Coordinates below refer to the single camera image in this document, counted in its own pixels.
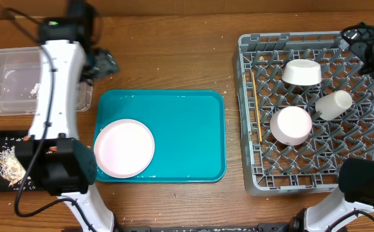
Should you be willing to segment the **white napkin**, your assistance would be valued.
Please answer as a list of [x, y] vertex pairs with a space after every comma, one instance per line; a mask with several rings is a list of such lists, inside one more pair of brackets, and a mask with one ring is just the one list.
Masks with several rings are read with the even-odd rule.
[[36, 83], [35, 86], [30, 90], [30, 96], [31, 97], [36, 96], [39, 92], [39, 89], [40, 89], [40, 84]]

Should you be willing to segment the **white cup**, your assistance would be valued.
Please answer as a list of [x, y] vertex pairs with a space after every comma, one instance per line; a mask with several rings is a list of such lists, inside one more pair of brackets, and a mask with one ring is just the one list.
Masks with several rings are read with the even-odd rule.
[[332, 121], [351, 108], [352, 104], [351, 95], [344, 90], [339, 90], [318, 99], [315, 103], [315, 110], [321, 113], [321, 119]]

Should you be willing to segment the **small white saucer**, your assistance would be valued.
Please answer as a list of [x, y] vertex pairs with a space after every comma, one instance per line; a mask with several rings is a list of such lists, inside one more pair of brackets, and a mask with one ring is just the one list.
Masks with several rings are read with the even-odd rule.
[[286, 63], [281, 79], [298, 86], [319, 84], [322, 81], [321, 65], [307, 59], [294, 59]]

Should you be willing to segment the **large white plate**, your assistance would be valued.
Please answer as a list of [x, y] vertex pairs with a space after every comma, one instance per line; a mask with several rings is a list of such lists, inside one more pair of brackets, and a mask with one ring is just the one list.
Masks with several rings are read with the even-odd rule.
[[106, 175], [127, 179], [150, 165], [155, 142], [146, 125], [133, 119], [120, 119], [100, 131], [93, 151], [98, 167]]

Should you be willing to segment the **orange carrot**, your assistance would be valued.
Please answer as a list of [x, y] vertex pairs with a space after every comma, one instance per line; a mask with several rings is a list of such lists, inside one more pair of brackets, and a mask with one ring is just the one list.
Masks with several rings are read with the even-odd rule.
[[[24, 141], [28, 141], [28, 140], [29, 140], [29, 137], [26, 135], [26, 136], [23, 137], [23, 140], [24, 140]], [[55, 152], [57, 152], [57, 147], [56, 147], [56, 146], [50, 146], [50, 147], [48, 148], [47, 153], [55, 153]]]

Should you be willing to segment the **white bowl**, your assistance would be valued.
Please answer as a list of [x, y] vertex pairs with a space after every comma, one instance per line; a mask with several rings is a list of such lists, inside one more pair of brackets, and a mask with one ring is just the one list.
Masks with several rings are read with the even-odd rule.
[[307, 111], [297, 106], [288, 106], [274, 113], [270, 130], [282, 144], [296, 146], [307, 140], [312, 129], [312, 118]]

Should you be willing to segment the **peanut and rice scraps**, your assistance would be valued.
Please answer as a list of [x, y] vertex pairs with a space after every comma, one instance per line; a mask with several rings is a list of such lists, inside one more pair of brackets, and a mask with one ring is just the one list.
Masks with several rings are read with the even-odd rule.
[[15, 156], [20, 137], [0, 137], [0, 191], [17, 191], [26, 170]]

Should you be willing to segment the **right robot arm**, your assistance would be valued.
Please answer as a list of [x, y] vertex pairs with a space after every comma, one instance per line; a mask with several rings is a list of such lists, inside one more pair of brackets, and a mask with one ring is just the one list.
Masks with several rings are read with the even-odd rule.
[[[374, 80], [374, 26], [359, 23], [341, 31], [342, 40], [364, 64], [360, 74]], [[374, 222], [374, 153], [372, 160], [348, 158], [341, 166], [339, 184], [317, 205], [304, 208], [283, 231], [346, 231], [347, 224], [364, 215]]]

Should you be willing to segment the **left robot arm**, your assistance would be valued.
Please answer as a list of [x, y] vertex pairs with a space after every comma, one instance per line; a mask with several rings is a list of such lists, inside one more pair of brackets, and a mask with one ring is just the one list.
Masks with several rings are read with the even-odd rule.
[[118, 65], [93, 35], [98, 12], [85, 1], [69, 1], [62, 17], [38, 22], [33, 40], [41, 57], [37, 108], [28, 138], [15, 147], [25, 178], [65, 203], [83, 231], [119, 231], [95, 181], [94, 152], [79, 140], [79, 84], [113, 75]]

